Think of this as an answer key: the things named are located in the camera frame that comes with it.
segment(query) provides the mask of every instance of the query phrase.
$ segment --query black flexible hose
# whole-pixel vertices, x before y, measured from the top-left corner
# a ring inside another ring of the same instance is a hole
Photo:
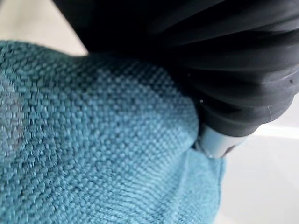
[[[299,92],[299,0],[54,0],[90,52],[158,61],[205,122],[246,136]]]

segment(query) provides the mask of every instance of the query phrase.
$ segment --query white floor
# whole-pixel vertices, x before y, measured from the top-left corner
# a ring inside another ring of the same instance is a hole
[[[42,44],[72,55],[85,48],[50,0],[5,0],[0,39]],[[217,224],[299,223],[299,97],[228,156]]]

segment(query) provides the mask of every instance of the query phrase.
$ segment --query fabric weave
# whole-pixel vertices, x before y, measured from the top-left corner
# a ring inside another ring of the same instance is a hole
[[[0,223],[211,224],[222,159],[160,67],[0,42]]]

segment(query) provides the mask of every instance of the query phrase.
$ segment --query teal woven fabric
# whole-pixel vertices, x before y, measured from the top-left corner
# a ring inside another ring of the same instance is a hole
[[[0,223],[211,224],[222,159],[162,68],[0,42]]]

